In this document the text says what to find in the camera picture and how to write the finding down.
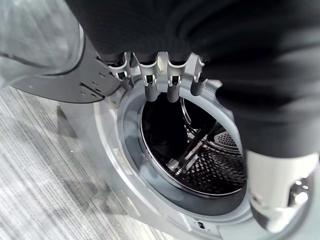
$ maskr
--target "washing machine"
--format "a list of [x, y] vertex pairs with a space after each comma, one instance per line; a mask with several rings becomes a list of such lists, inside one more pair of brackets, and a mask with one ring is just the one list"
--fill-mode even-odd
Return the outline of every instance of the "washing machine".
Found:
[[126, 91], [99, 63], [80, 27], [77, 34], [72, 66], [31, 74], [11, 86], [60, 101], [96, 173], [132, 218], [178, 239], [319, 239], [319, 167], [309, 186], [311, 198], [283, 231], [267, 232], [255, 221], [240, 136], [232, 113], [215, 98], [221, 83], [210, 80], [201, 95], [190, 93], [195, 54], [186, 64], [179, 100], [170, 103], [168, 55], [159, 53], [160, 94], [148, 102], [131, 53], [134, 88]]

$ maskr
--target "perforated drum surface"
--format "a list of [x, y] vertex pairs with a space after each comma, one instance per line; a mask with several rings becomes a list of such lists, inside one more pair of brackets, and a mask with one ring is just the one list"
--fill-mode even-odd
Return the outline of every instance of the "perforated drum surface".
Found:
[[147, 102], [141, 133], [152, 160], [189, 190], [229, 195], [246, 183], [243, 158], [232, 137], [187, 100], [169, 103], [161, 94], [157, 101]]

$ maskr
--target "black fabric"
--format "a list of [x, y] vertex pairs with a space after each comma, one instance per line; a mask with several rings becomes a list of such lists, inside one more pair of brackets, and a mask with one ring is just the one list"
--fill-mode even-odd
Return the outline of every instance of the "black fabric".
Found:
[[222, 81], [217, 98], [233, 111], [244, 149], [274, 157], [319, 151], [319, 0], [67, 3], [98, 52], [209, 60], [203, 75]]

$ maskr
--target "small label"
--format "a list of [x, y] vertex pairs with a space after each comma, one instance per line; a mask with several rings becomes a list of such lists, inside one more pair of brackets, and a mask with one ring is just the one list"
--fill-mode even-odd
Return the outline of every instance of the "small label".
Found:
[[126, 174], [132, 175], [132, 169], [128, 163], [128, 161], [124, 158], [122, 155], [121, 151], [119, 148], [114, 148], [113, 149], [114, 155], [116, 159], [120, 162], [121, 166], [123, 167], [123, 170], [125, 171]]

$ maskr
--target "robotic hand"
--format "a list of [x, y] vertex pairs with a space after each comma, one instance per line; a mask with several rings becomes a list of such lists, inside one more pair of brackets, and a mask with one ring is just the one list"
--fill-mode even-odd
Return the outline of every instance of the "robotic hand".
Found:
[[157, 53], [166, 51], [168, 100], [191, 52], [191, 87], [218, 79], [219, 102], [233, 112], [257, 222], [283, 230], [308, 201], [320, 146], [318, 0], [67, 0], [99, 61], [133, 87], [125, 52], [134, 52], [146, 98], [157, 98]]

